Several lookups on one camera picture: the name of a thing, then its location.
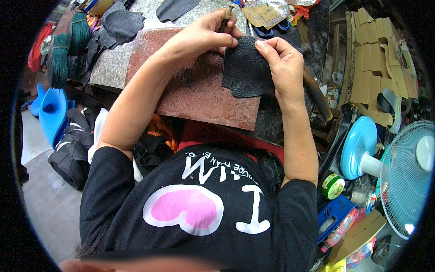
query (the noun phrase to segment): green string bundle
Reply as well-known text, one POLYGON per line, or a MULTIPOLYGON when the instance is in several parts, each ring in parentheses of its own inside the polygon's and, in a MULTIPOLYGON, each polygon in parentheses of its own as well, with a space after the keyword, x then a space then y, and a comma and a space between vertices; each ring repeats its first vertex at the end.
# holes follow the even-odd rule
POLYGON ((67 83, 68 61, 67 61, 67 34, 61 33, 53 37, 51 64, 51 87, 61 89, 67 83))
POLYGON ((91 35, 86 20, 86 13, 74 13, 68 35, 70 35, 69 54, 75 54, 86 47, 91 35))
POLYGON ((83 56, 67 56, 68 78, 79 79, 85 58, 83 56))

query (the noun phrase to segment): woman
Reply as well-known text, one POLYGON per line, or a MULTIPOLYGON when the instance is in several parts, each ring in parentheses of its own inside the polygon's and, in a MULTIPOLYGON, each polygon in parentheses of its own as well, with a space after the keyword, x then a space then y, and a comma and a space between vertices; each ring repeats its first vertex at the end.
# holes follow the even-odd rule
MULTIPOLYGON (((224 14, 206 14, 172 37, 113 104, 83 190, 84 247, 238 252, 255 259, 246 271, 308 271, 313 265, 318 160, 304 102, 304 60, 283 39, 255 44, 269 62, 282 112, 285 178, 277 197, 268 195, 268 181, 251 157, 204 145, 182 149, 135 186, 133 147, 171 77, 208 50, 237 46, 242 33, 233 14, 225 32, 215 32, 224 14)), ((67 261, 61 268, 76 265, 67 261)))

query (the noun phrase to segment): hand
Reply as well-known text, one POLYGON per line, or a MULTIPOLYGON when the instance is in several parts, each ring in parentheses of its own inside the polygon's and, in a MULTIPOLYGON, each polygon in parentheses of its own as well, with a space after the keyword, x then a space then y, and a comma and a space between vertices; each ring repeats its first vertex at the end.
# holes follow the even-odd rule
POLYGON ((281 38, 256 41, 255 48, 268 61, 281 110, 305 109, 304 57, 281 38))
POLYGON ((226 8, 223 8, 199 17, 173 36, 159 51, 173 56, 177 68, 181 69, 209 50, 223 54, 225 47, 236 47, 235 38, 243 36, 243 33, 235 26, 237 17, 234 13, 231 13, 224 32, 216 32, 221 27, 225 11, 226 8))

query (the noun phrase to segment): fingernail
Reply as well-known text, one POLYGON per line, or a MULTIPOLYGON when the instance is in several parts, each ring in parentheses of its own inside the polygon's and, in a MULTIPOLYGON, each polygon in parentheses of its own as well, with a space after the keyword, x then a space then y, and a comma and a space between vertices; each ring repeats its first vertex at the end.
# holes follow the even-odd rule
POLYGON ((260 49, 263 49, 266 47, 266 45, 264 44, 264 42, 262 40, 258 40, 255 43, 257 44, 257 47, 260 49))

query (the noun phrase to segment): forearm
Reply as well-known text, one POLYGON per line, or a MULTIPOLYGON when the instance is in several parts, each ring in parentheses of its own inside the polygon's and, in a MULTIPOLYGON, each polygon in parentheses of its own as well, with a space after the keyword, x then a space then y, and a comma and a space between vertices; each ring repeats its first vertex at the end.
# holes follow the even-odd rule
POLYGON ((284 128, 284 185, 294 178, 317 186, 318 159, 305 107, 281 107, 284 128))
POLYGON ((158 51, 139 68, 110 109, 98 148, 112 146, 133 158, 133 147, 175 72, 173 62, 158 51))

